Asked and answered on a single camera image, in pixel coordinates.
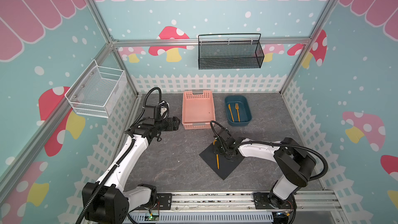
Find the orange plastic fork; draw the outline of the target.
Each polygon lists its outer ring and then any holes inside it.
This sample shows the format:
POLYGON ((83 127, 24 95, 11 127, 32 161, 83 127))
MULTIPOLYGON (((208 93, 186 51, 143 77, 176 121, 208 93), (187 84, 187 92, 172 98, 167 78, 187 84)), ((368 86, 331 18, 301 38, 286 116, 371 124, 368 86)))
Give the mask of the orange plastic fork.
POLYGON ((238 104, 238 103, 235 103, 235 109, 236 109, 236 112, 237 112, 237 119, 238 119, 238 122, 240 122, 239 104, 238 104))

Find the orange plastic knife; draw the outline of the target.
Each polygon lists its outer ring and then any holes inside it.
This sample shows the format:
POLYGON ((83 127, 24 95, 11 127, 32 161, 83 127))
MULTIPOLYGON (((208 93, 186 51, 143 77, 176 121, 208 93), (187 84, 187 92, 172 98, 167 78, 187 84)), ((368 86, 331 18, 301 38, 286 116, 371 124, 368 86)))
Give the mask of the orange plastic knife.
POLYGON ((231 120, 232 120, 232 122, 234 122, 234 116, 233 116, 231 104, 228 104, 228 109, 229 109, 229 112, 230 112, 230 115, 231 115, 231 120))

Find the orange plastic spoon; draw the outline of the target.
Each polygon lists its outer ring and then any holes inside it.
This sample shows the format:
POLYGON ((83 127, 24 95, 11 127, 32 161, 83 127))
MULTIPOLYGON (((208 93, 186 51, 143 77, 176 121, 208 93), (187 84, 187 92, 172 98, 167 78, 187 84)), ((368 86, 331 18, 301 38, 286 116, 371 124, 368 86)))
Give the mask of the orange plastic spoon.
POLYGON ((215 153, 215 154, 216 154, 217 169, 219 170, 219 169, 220 169, 220 165, 219 165, 219 155, 218 155, 217 153, 215 153))

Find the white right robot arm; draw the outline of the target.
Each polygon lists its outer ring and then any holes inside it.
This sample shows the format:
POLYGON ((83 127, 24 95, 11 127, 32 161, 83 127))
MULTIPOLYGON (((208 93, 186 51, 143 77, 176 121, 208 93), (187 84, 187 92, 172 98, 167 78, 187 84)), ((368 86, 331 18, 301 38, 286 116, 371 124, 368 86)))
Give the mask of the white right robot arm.
POLYGON ((222 179, 228 178, 246 157, 268 160, 279 166, 283 175, 273 185, 265 200, 273 208, 282 207, 292 194, 306 187, 314 177, 314 152, 291 138, 269 143, 236 140, 227 134, 223 138, 215 136, 213 146, 216 165, 212 169, 222 179))

